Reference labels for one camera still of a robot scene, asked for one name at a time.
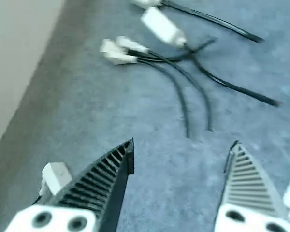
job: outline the cable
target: cable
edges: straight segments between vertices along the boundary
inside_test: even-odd
[[[207,21],[210,21],[212,23],[216,23],[220,26],[223,26],[225,28],[228,28],[232,31],[234,31],[235,33],[249,39],[249,40],[252,40],[254,42],[257,42],[257,43],[261,43],[262,41],[264,41],[263,38],[257,36],[257,35],[254,35],[254,34],[251,34],[249,33],[248,31],[245,31],[231,23],[228,23],[226,21],[223,21],[219,18],[216,18],[216,17],[213,17],[211,15],[208,15],[208,14],[205,14],[205,13],[202,13],[200,11],[196,11],[196,10],[193,10],[193,9],[190,9],[188,7],[184,7],[184,6],[181,6],[181,5],[178,5],[170,0],[163,0],[162,2],[162,5],[163,6],[167,6],[167,7],[171,7],[171,8],[174,8],[176,10],[179,10],[179,11],[182,11],[182,12],[185,12],[187,14],[191,14],[193,16],[196,16],[196,17],[199,17],[199,18],[202,18],[202,19],[205,19]]]
[[[166,59],[171,61],[171,62],[182,61],[184,59],[187,59],[189,57],[189,54],[196,54],[196,53],[202,51],[203,49],[205,49],[206,47],[208,47],[209,45],[213,44],[215,41],[216,41],[216,38],[211,38],[211,39],[207,40],[206,42],[204,42],[203,44],[201,44],[200,46],[198,46],[197,48],[192,49],[189,52],[183,53],[181,55],[173,56],[173,57],[168,57]],[[144,58],[144,59],[146,59],[147,61],[150,61],[150,62],[165,62],[165,60],[162,60],[162,59],[160,59],[158,57],[151,56],[151,55],[148,55],[148,54],[145,54],[145,53],[141,53],[141,52],[137,52],[137,51],[132,51],[132,50],[128,51],[128,55],[138,56],[138,57]]]
[[[191,48],[187,45],[185,45],[185,48],[188,50],[188,51],[191,51]],[[200,63],[199,61],[196,59],[196,57],[193,55],[193,54],[189,54],[190,56],[190,59],[192,60],[192,62],[195,64],[195,66],[204,74],[206,75],[208,78],[212,79],[213,81],[221,84],[222,86],[225,86],[225,87],[228,87],[230,89],[233,89],[237,92],[240,92],[240,93],[243,93],[243,94],[246,94],[248,96],[251,96],[252,98],[255,98],[261,102],[264,102],[266,104],[269,104],[271,106],[275,106],[275,107],[279,107],[281,105],[281,102],[279,101],[276,101],[274,99],[271,99],[271,98],[268,98],[262,94],[259,94],[259,93],[256,93],[256,92],[253,92],[251,90],[248,90],[248,89],[245,89],[243,87],[239,87],[239,86],[236,86],[236,85],[233,85],[227,81],[224,81],[218,77],[216,77],[215,75],[213,75],[212,73],[210,73],[208,70],[206,70]]]
[[[32,203],[32,204],[36,204],[40,199],[41,199],[41,195],[39,195],[38,197],[37,197],[37,199],[35,199],[35,201]]]
[[[167,58],[165,58],[164,56],[149,51],[149,54],[163,60],[164,62],[166,62],[167,64],[173,66],[176,70],[178,70],[182,75],[184,75],[186,77],[187,80],[189,80],[192,85],[195,87],[195,89],[199,90],[204,98],[205,101],[205,107],[206,107],[206,112],[207,112],[207,130],[209,131],[213,131],[213,126],[212,126],[212,109],[211,109],[211,104],[210,104],[210,100],[205,92],[205,89],[198,83],[198,81],[196,79],[194,79],[190,73],[186,72],[185,70],[183,70],[179,65],[177,65],[174,62],[169,61]]]
[[[185,123],[185,128],[186,128],[186,137],[190,138],[190,132],[189,132],[190,121],[189,121],[189,117],[188,117],[187,103],[186,103],[186,100],[185,100],[185,96],[184,96],[184,94],[182,92],[182,89],[181,89],[179,83],[177,82],[176,78],[173,75],[171,75],[168,71],[166,71],[163,67],[160,67],[157,64],[148,62],[146,60],[142,60],[141,58],[138,59],[138,62],[139,63],[143,63],[143,64],[147,64],[147,65],[157,69],[158,71],[160,71],[161,73],[166,75],[173,82],[173,84],[175,86],[175,89],[176,89],[176,92],[178,94],[178,98],[179,98],[180,103],[181,103],[182,111],[183,111],[184,123]]]

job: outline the beige wall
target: beige wall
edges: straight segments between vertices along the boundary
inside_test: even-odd
[[[0,139],[46,48],[63,3],[0,0]]]

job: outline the mounting hole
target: mounting hole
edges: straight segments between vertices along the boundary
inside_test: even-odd
[[[68,229],[69,231],[77,232],[81,231],[87,225],[87,219],[84,217],[75,217],[69,221]]]
[[[230,210],[226,213],[226,216],[228,218],[233,219],[234,221],[238,221],[238,222],[245,222],[245,218],[243,215],[241,215],[239,212],[235,211],[235,210]]]
[[[46,226],[50,220],[52,219],[52,215],[49,212],[41,212],[36,215],[32,221],[32,225],[35,228],[41,228]]]
[[[268,223],[266,225],[266,229],[268,231],[272,231],[272,232],[286,232],[286,230],[282,226],[280,226],[280,225],[278,225],[276,223],[273,223],[273,222],[272,223]]]

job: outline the blue carpet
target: blue carpet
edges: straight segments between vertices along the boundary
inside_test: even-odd
[[[68,0],[31,84],[0,142],[0,232],[36,198],[41,170],[64,161],[73,175],[134,137],[135,174],[128,180],[119,232],[210,232],[223,188],[229,147],[240,140],[283,195],[290,180],[290,0],[177,0],[261,36],[257,44],[173,9],[163,11],[193,46],[217,43],[200,61],[225,79],[283,102],[265,105],[180,65],[208,91],[214,132],[203,100],[175,71],[188,99],[185,138],[172,83],[144,65],[114,67],[99,54],[102,39],[126,35],[164,55],[178,51],[142,25],[128,0]]]

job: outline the gray carpet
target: gray carpet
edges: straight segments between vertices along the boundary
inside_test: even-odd
[[[205,131],[199,93],[181,78],[193,138],[185,130],[169,80],[144,65],[114,67],[99,54],[102,39],[127,35],[165,55],[175,50],[140,22],[128,0],[68,0],[46,54],[0,142],[0,232],[29,206],[48,162],[73,175],[104,152],[135,138],[135,175],[128,181],[119,232],[210,232],[223,188],[229,147],[240,140],[282,195],[290,180],[290,0],[177,0],[265,39],[262,44],[172,9],[163,11],[192,45],[218,42],[199,54],[212,72],[283,102],[265,105],[207,80],[190,62],[214,108]]]

